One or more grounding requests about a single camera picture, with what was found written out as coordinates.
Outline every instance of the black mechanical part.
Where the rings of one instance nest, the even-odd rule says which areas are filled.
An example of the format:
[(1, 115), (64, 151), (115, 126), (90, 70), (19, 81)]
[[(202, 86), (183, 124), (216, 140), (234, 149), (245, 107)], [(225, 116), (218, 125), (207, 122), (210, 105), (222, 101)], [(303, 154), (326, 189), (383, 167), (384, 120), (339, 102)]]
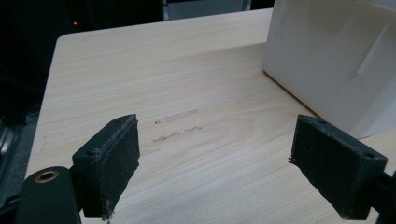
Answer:
[(50, 167), (23, 183), (16, 215), (20, 223), (80, 223), (111, 219), (140, 157), (136, 115), (110, 121), (73, 155), (72, 168)]
[(21, 195), (16, 224), (81, 223), (67, 168), (50, 167), (30, 175)]
[(111, 218), (139, 156), (135, 115), (112, 120), (73, 155), (71, 172), (85, 217)]
[(373, 207), (396, 223), (396, 179), (384, 173), (387, 158), (330, 123), (300, 115), (290, 162), (344, 219), (364, 220)]

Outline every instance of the wooden table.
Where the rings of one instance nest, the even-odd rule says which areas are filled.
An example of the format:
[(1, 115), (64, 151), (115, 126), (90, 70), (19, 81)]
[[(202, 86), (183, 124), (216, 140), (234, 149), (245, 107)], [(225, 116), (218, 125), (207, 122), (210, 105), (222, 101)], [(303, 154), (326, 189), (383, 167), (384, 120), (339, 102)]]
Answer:
[[(106, 123), (136, 113), (140, 166), (112, 223), (349, 223), (288, 163), (297, 115), (311, 113), (261, 69), (271, 14), (61, 37), (27, 174), (70, 167)], [(363, 140), (389, 173), (395, 134)]]

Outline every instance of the white container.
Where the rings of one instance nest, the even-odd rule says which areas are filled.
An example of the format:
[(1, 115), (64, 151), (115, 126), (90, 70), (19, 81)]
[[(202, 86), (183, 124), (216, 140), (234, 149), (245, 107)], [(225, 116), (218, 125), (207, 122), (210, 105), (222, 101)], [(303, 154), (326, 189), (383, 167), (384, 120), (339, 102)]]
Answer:
[(276, 0), (263, 70), (362, 138), (396, 126), (396, 0)]

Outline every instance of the metal ring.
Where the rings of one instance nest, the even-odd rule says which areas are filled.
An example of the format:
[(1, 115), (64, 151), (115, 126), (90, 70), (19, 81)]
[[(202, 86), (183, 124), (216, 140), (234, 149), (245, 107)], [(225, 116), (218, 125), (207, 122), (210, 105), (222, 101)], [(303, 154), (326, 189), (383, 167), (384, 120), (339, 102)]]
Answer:
[(40, 175), (35, 177), (35, 182), (38, 184), (44, 184), (47, 183), (53, 179), (55, 179), (56, 177), (58, 177), (59, 172), (56, 170), (50, 170), (50, 171), (46, 171), (44, 173), (41, 173)]

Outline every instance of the wood grain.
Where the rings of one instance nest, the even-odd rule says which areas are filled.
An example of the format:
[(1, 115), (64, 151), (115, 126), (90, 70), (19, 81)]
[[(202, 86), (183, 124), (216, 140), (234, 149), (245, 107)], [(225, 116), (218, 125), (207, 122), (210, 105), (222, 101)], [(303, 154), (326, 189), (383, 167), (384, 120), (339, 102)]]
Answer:
[[(261, 70), (271, 13), (61, 37), (27, 174), (71, 166), (107, 122), (136, 113), (140, 166), (112, 223), (349, 223), (288, 164), (310, 112)], [(394, 160), (394, 134), (363, 142)]]

